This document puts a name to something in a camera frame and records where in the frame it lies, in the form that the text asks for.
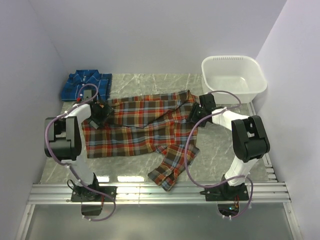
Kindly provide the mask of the red brown plaid shirt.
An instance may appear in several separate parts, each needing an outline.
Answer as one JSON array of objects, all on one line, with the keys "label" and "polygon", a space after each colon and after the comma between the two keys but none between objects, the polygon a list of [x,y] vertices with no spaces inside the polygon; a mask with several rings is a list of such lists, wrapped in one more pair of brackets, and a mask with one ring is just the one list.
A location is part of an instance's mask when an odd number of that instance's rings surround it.
[{"label": "red brown plaid shirt", "polygon": [[164,156],[148,177],[166,192],[176,184],[198,152],[197,131],[188,121],[199,101],[189,90],[155,95],[109,99],[114,113],[103,127],[95,129],[84,121],[87,157],[132,157],[153,152]]}]

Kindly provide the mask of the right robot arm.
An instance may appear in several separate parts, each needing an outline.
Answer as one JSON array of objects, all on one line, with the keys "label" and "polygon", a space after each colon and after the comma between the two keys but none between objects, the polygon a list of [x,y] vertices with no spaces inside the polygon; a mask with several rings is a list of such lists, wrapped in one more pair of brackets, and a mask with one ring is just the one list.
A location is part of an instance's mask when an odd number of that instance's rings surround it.
[{"label": "right robot arm", "polygon": [[239,97],[224,90],[218,92],[233,96],[238,101],[238,105],[230,108],[217,106],[213,96],[214,91],[199,96],[199,103],[193,104],[188,117],[188,121],[194,123],[194,127],[184,148],[184,165],[185,170],[188,171],[189,143],[199,125],[210,122],[230,130],[235,157],[230,168],[223,175],[222,181],[207,186],[197,183],[194,179],[191,181],[201,188],[219,191],[224,199],[231,200],[245,185],[245,179],[255,163],[270,151],[270,142],[260,116],[246,116],[233,112],[232,109],[241,104]]}]

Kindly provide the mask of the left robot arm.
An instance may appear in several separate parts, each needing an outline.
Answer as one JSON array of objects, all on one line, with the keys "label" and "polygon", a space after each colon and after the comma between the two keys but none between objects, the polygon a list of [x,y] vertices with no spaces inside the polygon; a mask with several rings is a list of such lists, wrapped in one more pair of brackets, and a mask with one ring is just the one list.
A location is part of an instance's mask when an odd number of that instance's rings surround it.
[{"label": "left robot arm", "polygon": [[114,109],[98,101],[76,103],[70,110],[44,122],[44,152],[59,165],[68,168],[76,183],[74,189],[83,192],[89,201],[96,201],[101,189],[96,175],[86,165],[85,138],[82,123],[88,121],[94,129],[102,128]]}]

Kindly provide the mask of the blue plaid folded shirt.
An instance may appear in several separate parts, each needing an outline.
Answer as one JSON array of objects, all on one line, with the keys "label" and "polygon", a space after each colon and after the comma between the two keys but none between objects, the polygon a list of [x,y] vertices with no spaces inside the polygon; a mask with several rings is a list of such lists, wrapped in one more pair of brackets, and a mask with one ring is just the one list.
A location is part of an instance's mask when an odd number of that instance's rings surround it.
[{"label": "blue plaid folded shirt", "polygon": [[70,73],[61,91],[61,100],[63,102],[74,102],[78,97],[83,96],[84,90],[95,90],[92,86],[81,90],[87,84],[97,86],[100,97],[105,101],[110,97],[112,74],[100,73],[97,69],[76,70],[75,73]]}]

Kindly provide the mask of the white plastic basin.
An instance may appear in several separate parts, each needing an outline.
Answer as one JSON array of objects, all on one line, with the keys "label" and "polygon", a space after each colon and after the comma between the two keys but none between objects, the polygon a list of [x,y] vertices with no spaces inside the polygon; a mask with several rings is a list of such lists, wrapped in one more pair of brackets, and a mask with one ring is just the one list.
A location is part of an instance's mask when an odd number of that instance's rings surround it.
[{"label": "white plastic basin", "polygon": [[217,104],[247,104],[267,89],[267,80],[256,60],[243,55],[218,55],[206,57],[201,63],[202,89],[213,91]]}]

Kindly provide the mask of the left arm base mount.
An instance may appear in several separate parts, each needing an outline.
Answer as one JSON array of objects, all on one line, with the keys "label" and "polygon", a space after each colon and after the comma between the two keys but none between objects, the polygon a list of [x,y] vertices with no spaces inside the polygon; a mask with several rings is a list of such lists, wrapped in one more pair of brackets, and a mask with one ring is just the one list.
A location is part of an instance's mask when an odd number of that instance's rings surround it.
[{"label": "left arm base mount", "polygon": [[71,194],[71,202],[84,203],[84,202],[112,202],[116,198],[117,187],[116,186],[100,186],[99,192],[104,193],[111,197],[108,198],[104,195],[89,191],[83,186],[75,186]]}]

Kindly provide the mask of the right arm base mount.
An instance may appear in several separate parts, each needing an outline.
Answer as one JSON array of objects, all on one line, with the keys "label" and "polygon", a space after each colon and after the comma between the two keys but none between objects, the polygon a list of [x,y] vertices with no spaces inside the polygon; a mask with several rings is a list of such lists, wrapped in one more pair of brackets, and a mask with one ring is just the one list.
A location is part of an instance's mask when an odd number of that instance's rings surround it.
[{"label": "right arm base mount", "polygon": [[228,183],[224,183],[217,187],[205,188],[199,193],[205,196],[207,202],[249,200],[248,189],[244,183],[238,186],[229,186]]}]

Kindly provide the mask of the black box under rail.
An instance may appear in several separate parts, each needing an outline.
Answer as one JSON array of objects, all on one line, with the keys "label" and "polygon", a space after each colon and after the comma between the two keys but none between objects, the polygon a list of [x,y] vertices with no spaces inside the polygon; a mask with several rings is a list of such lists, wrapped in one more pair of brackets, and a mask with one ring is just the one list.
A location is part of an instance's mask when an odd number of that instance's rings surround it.
[{"label": "black box under rail", "polygon": [[80,207],[81,214],[85,217],[99,216],[102,213],[104,204],[82,204]]}]

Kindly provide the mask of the aluminium rail frame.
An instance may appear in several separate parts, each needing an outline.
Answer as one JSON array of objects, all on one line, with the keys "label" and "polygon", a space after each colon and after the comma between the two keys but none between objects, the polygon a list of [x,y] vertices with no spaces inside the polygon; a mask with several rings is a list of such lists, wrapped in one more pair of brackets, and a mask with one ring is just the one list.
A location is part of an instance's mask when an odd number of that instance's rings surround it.
[{"label": "aluminium rail frame", "polygon": [[170,191],[147,178],[162,160],[150,153],[135,157],[96,158],[88,161],[104,186],[116,186],[117,209],[109,220],[91,223],[71,202],[70,172],[46,160],[35,183],[17,233],[19,240],[85,239],[233,239],[301,240],[287,185],[276,176],[268,155],[252,169],[253,199],[234,219],[220,216],[218,204],[206,201],[201,188],[183,173]]}]

